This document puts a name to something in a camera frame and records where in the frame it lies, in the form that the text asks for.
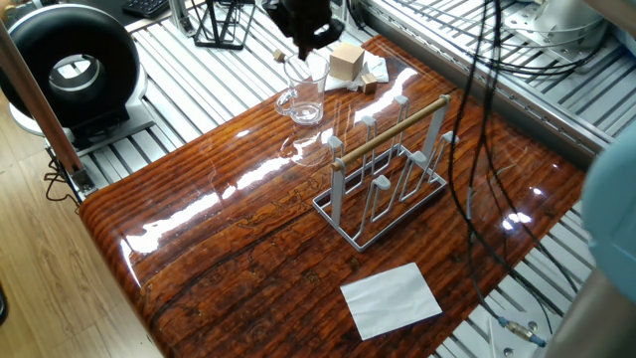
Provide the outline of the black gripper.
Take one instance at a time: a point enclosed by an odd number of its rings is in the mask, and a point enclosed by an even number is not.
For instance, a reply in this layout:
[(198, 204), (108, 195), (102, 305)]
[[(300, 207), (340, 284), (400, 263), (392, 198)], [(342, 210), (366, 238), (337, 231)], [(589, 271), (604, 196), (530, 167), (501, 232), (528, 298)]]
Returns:
[(306, 60), (310, 52), (306, 28), (316, 30), (311, 39), (312, 49), (336, 42), (345, 30), (342, 21), (331, 19), (329, 0), (262, 1), (261, 6), (282, 34), (293, 40), (300, 60)]

